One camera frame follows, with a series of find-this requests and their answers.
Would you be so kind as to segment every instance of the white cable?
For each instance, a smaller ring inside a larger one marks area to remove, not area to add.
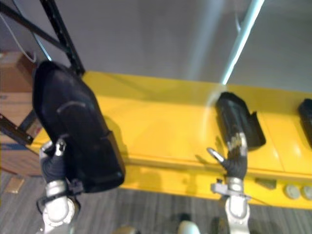
[[[24,17],[27,18],[25,16],[25,13],[21,10],[21,8],[19,7],[18,3],[16,2],[16,0],[12,0],[13,4],[15,5],[16,9],[19,11],[19,13]],[[44,55],[47,57],[47,59],[49,61],[52,61],[51,56],[49,55],[49,53],[47,52],[47,50],[45,49],[45,47],[43,46],[42,42],[39,39],[39,36],[34,34],[33,32],[31,32],[31,34],[34,36],[37,44],[39,45],[40,49],[42,50],[42,52],[44,53]]]
[[[9,30],[9,32],[11,33],[16,45],[18,45],[19,49],[21,50],[21,52],[28,58],[29,61],[31,61],[32,63],[35,63],[37,61],[37,55],[34,52],[34,58],[31,58],[28,56],[28,54],[24,51],[23,47],[20,45],[18,39],[16,38],[15,34],[13,33],[12,29],[10,28],[10,26],[8,25],[8,23],[5,21],[4,17],[2,16],[2,14],[0,13],[0,17],[3,20],[3,23],[5,24],[5,26],[7,27],[7,29]]]

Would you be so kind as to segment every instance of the black metal bar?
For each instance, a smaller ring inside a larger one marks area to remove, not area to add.
[[[23,122],[19,125],[19,129],[27,132],[27,130],[33,125],[35,120],[37,119],[35,111],[31,110]]]
[[[72,68],[77,75],[83,75],[84,68],[78,56],[78,53],[74,47],[74,44],[68,34],[68,31],[65,27],[65,24],[62,20],[62,17],[59,13],[58,7],[54,0],[40,0],[43,9],[48,16],[48,19],[59,39],[59,41],[66,45],[69,48],[69,51],[66,52],[66,55],[72,65]]]
[[[2,2],[0,2],[0,12],[4,13],[5,15],[7,15],[11,19],[15,20],[19,24],[23,25],[24,27],[26,27],[30,31],[32,31],[35,34],[37,34],[38,36],[42,37],[43,39],[47,40],[48,42],[50,42],[51,44],[56,46],[58,49],[66,52],[66,53],[69,52],[69,48],[62,45],[60,42],[55,40],[49,34],[44,32],[42,29],[40,29],[39,27],[34,25],[32,22],[30,22],[29,20],[27,20],[26,18],[24,18],[23,16],[21,16],[20,14],[18,14],[17,12],[15,12],[14,10],[12,10],[10,7],[8,7],[7,5],[5,5]]]
[[[0,113],[0,131],[21,145],[30,145],[33,138]]]

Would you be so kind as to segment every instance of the yellow shelf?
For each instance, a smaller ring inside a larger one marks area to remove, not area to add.
[[[251,112],[257,111],[267,140],[264,146],[249,152],[250,183],[255,177],[275,178],[282,184],[281,181],[297,181],[300,185],[312,182],[312,149],[297,113],[299,104],[304,98],[312,98],[312,93],[99,72],[86,72],[83,80],[95,93],[127,164],[124,187],[217,198],[209,194],[209,184],[215,181],[215,175],[224,172],[206,148],[213,147],[223,155],[227,152],[215,110],[215,101],[223,91],[235,93],[246,101]],[[48,139],[41,131],[30,148],[38,152]],[[135,170],[153,173],[138,179],[142,181],[139,184],[130,183],[129,178],[137,176]],[[158,174],[166,175],[160,176],[160,187],[156,186]],[[187,182],[168,182],[182,174],[196,175],[196,191],[192,194],[186,190],[191,186]],[[246,190],[249,188],[254,186],[246,185]],[[264,193],[267,203],[271,196],[267,194],[282,196],[277,190],[256,191]],[[280,202],[276,204],[286,206],[289,201]]]
[[[207,199],[219,199],[220,195],[210,191],[210,184],[217,178],[223,179],[222,174],[199,172],[197,170],[174,170],[159,167],[137,165],[126,166],[126,180],[122,188],[161,192],[175,195],[194,196]],[[278,181],[276,189],[269,190],[250,177],[245,179],[245,193],[252,197],[251,204],[277,206],[286,208],[312,209],[312,201],[303,196],[294,200],[284,194],[286,181]],[[298,189],[302,186],[312,186],[312,183],[292,183]]]

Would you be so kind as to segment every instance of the silver metal joint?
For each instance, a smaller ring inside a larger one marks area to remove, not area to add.
[[[240,178],[236,177],[227,177],[226,178],[226,183],[228,184],[228,189],[238,192],[238,193],[243,193],[244,192],[244,183]]]

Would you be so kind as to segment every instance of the cardboard box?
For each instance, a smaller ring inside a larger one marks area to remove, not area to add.
[[[32,72],[36,65],[21,52],[0,56],[0,92],[31,92]]]
[[[32,93],[0,93],[0,113],[19,126],[32,110]],[[35,136],[41,125],[35,121],[27,131]],[[39,156],[0,132],[0,167],[24,176],[40,175]]]

